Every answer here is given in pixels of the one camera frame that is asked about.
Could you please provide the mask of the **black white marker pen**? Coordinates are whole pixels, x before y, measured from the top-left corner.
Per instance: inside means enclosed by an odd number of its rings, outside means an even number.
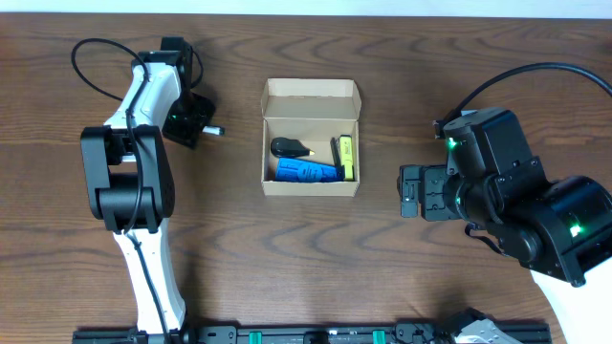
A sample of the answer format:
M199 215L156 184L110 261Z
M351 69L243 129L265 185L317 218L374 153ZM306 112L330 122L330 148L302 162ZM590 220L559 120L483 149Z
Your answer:
M224 136L225 129L219 126L205 126L203 128L203 132L205 134L214 135L214 136Z

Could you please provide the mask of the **yellow highlighter pen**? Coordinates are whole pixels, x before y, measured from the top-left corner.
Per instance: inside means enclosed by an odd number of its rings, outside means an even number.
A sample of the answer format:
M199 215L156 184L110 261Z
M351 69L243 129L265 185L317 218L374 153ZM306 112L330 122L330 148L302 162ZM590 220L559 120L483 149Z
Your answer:
M355 180L353 142L348 135L339 137L339 157L344 180L353 182Z

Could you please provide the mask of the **red black stapler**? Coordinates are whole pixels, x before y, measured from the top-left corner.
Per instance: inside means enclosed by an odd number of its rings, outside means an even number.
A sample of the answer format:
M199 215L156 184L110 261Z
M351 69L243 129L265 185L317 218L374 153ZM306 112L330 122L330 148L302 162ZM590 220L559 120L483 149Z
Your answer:
M331 145L332 157L333 157L334 166L336 168L336 172L338 175L338 179L339 181L343 181L344 180L344 167L341 164L341 160L340 160L339 142L336 138L331 138L330 145Z

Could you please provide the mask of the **blue plastic tool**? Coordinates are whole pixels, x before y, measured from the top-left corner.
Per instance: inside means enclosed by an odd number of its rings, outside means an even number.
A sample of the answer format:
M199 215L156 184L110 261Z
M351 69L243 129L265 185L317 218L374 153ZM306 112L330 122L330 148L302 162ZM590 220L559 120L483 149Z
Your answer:
M286 183L335 183L343 177L336 167L299 159L280 158L275 180Z

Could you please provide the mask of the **cardboard box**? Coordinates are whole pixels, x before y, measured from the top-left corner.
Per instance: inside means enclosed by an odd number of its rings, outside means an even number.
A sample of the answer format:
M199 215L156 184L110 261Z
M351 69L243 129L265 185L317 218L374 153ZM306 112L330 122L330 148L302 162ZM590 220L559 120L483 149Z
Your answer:
M261 97L263 147L261 185L267 196L353 197L360 185L359 118L361 95L352 79L270 78ZM331 140L349 136L354 179L333 183L279 182L273 139L299 140L314 152L309 161L332 165Z

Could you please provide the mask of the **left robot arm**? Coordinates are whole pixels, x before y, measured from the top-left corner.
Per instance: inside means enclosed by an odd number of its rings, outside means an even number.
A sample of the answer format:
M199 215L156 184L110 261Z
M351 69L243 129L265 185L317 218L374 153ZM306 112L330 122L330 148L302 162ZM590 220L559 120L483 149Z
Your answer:
M171 263L175 184L164 140L195 148L214 103L194 93L203 65L182 37L132 53L132 82L120 107L80 136L90 209L120 247L136 297L135 343L184 343L186 303Z

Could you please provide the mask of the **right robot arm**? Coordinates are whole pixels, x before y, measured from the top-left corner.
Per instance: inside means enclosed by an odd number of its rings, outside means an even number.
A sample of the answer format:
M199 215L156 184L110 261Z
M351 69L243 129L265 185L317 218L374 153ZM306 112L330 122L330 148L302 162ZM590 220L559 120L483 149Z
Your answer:
M516 115L463 112L442 127L444 164L403 165L401 214L463 220L528 269L569 343L611 340L611 194L585 176L551 182Z

